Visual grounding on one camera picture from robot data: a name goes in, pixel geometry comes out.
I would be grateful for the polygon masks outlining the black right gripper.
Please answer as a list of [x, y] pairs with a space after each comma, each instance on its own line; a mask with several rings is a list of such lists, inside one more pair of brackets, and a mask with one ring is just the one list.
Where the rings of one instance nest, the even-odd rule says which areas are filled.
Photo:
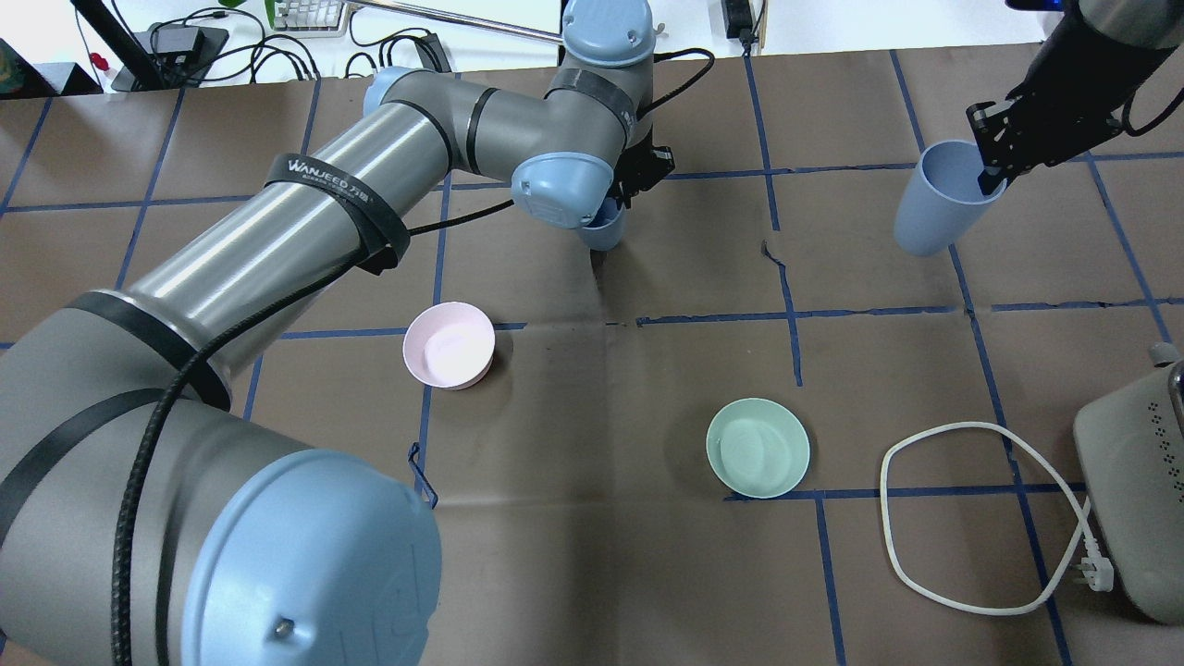
[[1106, 141], [1152, 132], [1178, 108], [1143, 127], [1130, 122], [1138, 89], [1178, 49], [1175, 13], [1066, 13], [1024, 81], [999, 102], [969, 105], [980, 147], [982, 196], [999, 196], [1009, 172], [1064, 164]]

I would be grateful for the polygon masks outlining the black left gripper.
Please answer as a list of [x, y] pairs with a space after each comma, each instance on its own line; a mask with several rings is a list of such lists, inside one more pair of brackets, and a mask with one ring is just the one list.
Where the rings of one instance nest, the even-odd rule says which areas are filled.
[[669, 146], [654, 143], [654, 130], [646, 132], [638, 143], [622, 152], [610, 185], [610, 198], [629, 209], [633, 197], [648, 192], [675, 169], [675, 156]]

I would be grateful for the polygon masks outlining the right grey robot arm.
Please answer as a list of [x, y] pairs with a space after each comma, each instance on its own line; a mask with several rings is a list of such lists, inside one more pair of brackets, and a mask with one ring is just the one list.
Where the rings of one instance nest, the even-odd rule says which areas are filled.
[[1024, 79], [1000, 101], [966, 109], [984, 196], [1121, 132], [1141, 135], [1180, 103], [1143, 128], [1130, 126], [1134, 94], [1180, 46], [1179, 1], [1061, 1], [1060, 8], [1063, 17]]

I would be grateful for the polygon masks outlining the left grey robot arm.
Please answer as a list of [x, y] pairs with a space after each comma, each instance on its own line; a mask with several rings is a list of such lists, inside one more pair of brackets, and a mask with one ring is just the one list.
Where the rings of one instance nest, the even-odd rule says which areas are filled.
[[646, 1], [571, 1], [543, 97], [388, 68], [363, 119], [126, 290], [4, 353], [4, 640], [56, 665], [417, 665], [433, 511], [346, 452], [240, 420], [231, 384], [326, 287], [401, 265], [452, 172], [587, 228], [638, 146]]

